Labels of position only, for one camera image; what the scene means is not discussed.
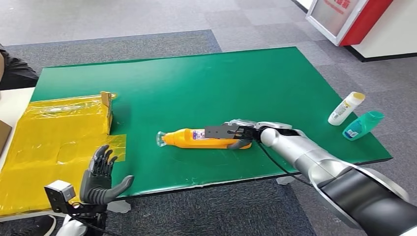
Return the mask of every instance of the shoe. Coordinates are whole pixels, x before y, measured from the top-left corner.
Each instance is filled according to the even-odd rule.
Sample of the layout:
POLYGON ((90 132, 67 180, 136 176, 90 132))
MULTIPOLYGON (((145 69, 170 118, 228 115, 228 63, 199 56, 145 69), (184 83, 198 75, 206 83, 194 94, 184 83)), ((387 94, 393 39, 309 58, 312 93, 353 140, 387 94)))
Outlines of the shoe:
POLYGON ((36 225, 12 236, 49 236, 54 231, 57 220, 54 216, 44 215, 36 221, 36 225))

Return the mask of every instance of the yellow plastic sheet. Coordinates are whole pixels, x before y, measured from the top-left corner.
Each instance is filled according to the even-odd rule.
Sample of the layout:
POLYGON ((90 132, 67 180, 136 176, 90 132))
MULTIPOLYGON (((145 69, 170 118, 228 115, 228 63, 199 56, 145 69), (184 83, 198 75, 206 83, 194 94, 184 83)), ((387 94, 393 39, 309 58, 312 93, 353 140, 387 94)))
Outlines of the yellow plastic sheet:
POLYGON ((17 123, 0 173, 0 217, 50 209, 44 186, 81 178, 94 151, 109 144, 123 161, 126 135, 110 136, 111 94, 31 102, 17 123))

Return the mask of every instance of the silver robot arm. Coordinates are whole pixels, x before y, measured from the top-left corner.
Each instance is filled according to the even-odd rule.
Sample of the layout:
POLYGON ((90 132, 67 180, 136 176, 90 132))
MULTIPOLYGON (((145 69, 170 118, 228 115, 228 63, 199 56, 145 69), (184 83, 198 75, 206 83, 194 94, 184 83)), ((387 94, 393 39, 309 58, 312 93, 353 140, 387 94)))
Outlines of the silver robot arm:
POLYGON ((251 140, 276 151, 299 170, 322 203, 352 228, 370 236, 417 235, 417 207, 407 192, 381 173, 342 161, 291 125, 233 120, 207 126, 206 138, 234 138, 237 149, 251 140))

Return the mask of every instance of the table leg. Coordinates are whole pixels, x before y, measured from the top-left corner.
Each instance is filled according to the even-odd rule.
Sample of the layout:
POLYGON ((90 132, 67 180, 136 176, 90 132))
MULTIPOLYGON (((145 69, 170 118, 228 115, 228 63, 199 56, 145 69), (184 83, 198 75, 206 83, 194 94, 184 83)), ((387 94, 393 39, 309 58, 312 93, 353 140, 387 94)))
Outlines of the table leg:
POLYGON ((285 177, 279 177, 279 178, 277 178, 276 179, 276 182, 279 185, 286 185, 286 184, 291 183, 293 180, 294 180, 294 178, 292 176, 285 176, 285 177))
POLYGON ((131 210, 130 204, 125 200, 114 201, 107 205, 107 210, 117 213, 128 213, 131 210))

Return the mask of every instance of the black cable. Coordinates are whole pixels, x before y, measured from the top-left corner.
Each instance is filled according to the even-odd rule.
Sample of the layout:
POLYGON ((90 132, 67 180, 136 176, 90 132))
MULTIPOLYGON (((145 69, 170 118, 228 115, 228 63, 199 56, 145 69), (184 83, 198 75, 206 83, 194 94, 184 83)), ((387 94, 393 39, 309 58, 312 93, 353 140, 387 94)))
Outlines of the black cable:
POLYGON ((278 162, 276 162, 272 157, 271 157, 271 155, 267 152, 267 150, 262 146, 262 144, 261 144, 261 142, 259 142, 258 140, 256 140, 256 143, 258 144, 258 146, 264 151, 264 153, 268 156, 268 158, 277 166, 277 167, 279 167, 280 169, 282 169, 282 171, 283 172, 285 172, 285 173, 287 173, 288 175, 290 175, 291 177, 293 177, 293 178, 295 178, 296 180, 298 180, 298 181, 300 181, 300 182, 302 182, 302 183, 304 183, 304 184, 306 184, 306 185, 308 185, 308 186, 310 186, 310 187, 313 187, 313 185, 311 184, 311 183, 309 183, 309 182, 307 182, 307 181, 304 181, 304 180, 302 180, 302 179, 300 179, 300 178, 298 178, 296 175, 294 175, 294 174, 292 174, 292 173, 290 173, 290 172, 288 172, 287 170, 285 170, 284 169, 284 167, 282 167, 278 162))
POLYGON ((90 227, 90 228, 92 228, 92 229, 95 229, 95 230, 97 230, 97 231, 100 231, 100 232, 102 232, 102 233, 104 233, 104 234, 108 234, 108 235, 111 235, 111 236, 121 236, 121 235, 118 235, 118 234, 115 234, 115 233, 113 233, 113 232, 110 232, 110 231, 107 231, 107 230, 104 230, 104 229, 101 229, 101 228, 99 228, 99 227, 97 227, 97 226, 94 226, 94 225, 92 225, 92 224, 90 224, 90 223, 87 223, 85 220, 82 220, 80 217, 78 217, 78 216, 76 216, 76 215, 73 215, 73 214, 68 214, 71 218, 73 218, 74 220, 76 220, 76 221, 80 221, 81 223, 83 223, 84 225, 86 225, 86 226, 88 226, 88 227, 90 227))

